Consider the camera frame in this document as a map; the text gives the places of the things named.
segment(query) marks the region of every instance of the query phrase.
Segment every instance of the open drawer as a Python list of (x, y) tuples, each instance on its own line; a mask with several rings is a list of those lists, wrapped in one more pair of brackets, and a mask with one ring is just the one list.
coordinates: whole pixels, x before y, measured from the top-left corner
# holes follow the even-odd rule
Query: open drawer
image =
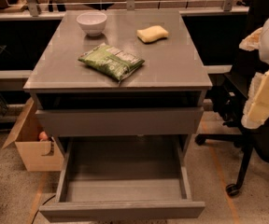
[(73, 138), (50, 222), (198, 217), (176, 135)]

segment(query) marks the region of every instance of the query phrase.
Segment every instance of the table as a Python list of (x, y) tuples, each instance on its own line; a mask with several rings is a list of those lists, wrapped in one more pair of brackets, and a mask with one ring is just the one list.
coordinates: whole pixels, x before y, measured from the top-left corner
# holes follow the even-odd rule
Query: table
[[(24, 89), (36, 115), (65, 155), (49, 221), (198, 217), (183, 162), (211, 87), (183, 20), (175, 10), (110, 10), (98, 37), (68, 11)], [(142, 43), (137, 29), (161, 25), (167, 39)], [(117, 83), (78, 56), (107, 43), (145, 60)]]

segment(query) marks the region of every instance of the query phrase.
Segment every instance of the chair armrest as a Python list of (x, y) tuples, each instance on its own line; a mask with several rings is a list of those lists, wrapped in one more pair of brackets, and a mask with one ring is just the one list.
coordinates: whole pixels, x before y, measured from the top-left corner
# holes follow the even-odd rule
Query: chair armrest
[(249, 87), (248, 80), (236, 72), (232, 72), (231, 74), (224, 74), (224, 76), (247, 100)]

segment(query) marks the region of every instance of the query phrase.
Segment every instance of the plastic bag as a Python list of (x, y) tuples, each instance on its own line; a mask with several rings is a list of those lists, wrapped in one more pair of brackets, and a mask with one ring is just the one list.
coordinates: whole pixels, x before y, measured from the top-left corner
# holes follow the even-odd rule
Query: plastic bag
[(85, 52), (78, 60), (118, 81), (122, 81), (139, 68), (144, 60), (105, 43)]

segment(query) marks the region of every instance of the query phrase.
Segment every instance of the chair caster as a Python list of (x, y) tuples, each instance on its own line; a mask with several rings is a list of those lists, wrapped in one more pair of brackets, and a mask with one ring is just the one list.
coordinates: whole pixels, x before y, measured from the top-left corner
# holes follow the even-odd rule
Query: chair caster
[(205, 143), (206, 139), (201, 135), (198, 134), (195, 138), (194, 138), (194, 142), (198, 145), (201, 146), (203, 143)]
[(227, 121), (230, 121), (232, 117), (231, 117), (230, 114), (228, 114), (228, 113), (224, 113), (224, 114), (221, 116), (221, 118), (222, 118), (225, 122), (227, 122)]
[(238, 195), (238, 193), (239, 193), (239, 188), (236, 186), (236, 184), (229, 184), (229, 185), (226, 187), (226, 191), (227, 191), (227, 194), (228, 194), (230, 197), (233, 197), (233, 196)]
[(234, 146), (237, 148), (240, 148), (240, 147), (244, 147), (244, 144), (240, 142), (234, 142)]

